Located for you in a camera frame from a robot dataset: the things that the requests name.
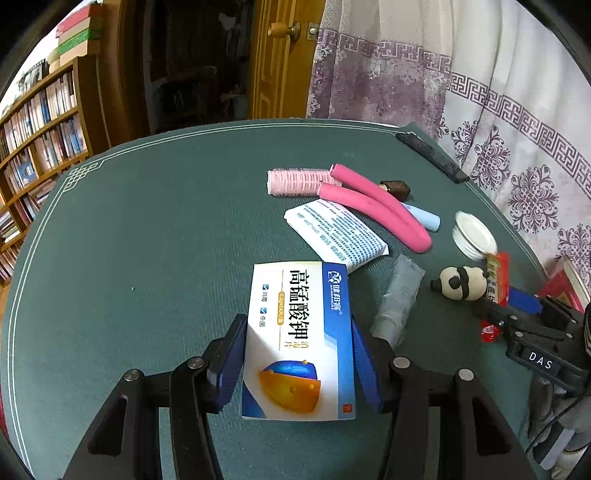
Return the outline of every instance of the green table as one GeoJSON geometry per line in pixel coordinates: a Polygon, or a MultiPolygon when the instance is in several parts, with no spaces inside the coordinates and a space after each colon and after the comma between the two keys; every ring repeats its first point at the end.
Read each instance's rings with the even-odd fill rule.
{"type": "MultiPolygon", "coordinates": [[[[374,181],[405,180],[411,203],[441,217],[423,255],[365,218],[391,255],[350,275],[352,311],[370,325],[397,254],[410,256],[427,274],[399,353],[428,369],[473,369],[522,431],[530,373],[505,357],[503,344],[480,343],[469,305],[432,293],[428,281],[472,264],[452,242],[460,209],[511,253],[513,286],[536,291],[543,270],[475,185],[453,184],[395,131],[300,119],[192,128],[121,145],[62,177],[27,235],[2,330],[9,433],[35,477],[63,474],[123,372],[172,369],[223,335],[248,309],[254,263],[318,259],[283,219],[310,199],[267,195],[267,170],[276,167],[338,162],[374,181]]],[[[355,421],[245,421],[239,405],[238,389],[210,416],[227,480],[376,477],[389,416],[371,412],[360,389],[355,421]]],[[[170,437],[161,437],[170,479],[170,437]]]]}

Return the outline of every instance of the curtain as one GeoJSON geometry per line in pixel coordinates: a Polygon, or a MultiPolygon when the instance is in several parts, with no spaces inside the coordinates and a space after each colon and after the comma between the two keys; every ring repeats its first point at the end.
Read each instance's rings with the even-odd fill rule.
{"type": "Polygon", "coordinates": [[[591,291],[591,87],[516,0],[327,0],[307,115],[435,138],[551,270],[591,291]]]}

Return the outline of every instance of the blue logo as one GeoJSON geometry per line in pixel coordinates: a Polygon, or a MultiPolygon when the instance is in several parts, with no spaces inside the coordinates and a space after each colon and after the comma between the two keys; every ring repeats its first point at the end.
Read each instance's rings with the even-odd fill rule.
{"type": "Polygon", "coordinates": [[[343,278],[340,276],[339,272],[329,271],[327,272],[329,276],[329,282],[339,284],[343,278]]]}

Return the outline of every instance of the panda figurine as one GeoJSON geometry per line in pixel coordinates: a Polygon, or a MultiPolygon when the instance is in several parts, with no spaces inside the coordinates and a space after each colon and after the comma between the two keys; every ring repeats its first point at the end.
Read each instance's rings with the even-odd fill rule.
{"type": "Polygon", "coordinates": [[[488,272],[479,267],[447,267],[437,280],[431,280],[431,290],[448,299],[474,301],[486,293],[488,272]]]}

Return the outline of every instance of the white paper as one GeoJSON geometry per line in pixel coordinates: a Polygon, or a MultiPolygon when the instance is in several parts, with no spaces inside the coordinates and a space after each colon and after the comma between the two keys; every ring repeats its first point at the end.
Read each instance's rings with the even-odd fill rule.
{"type": "Polygon", "coordinates": [[[283,218],[325,262],[347,266],[347,273],[381,255],[388,245],[342,205],[315,200],[285,212],[283,218]]]}

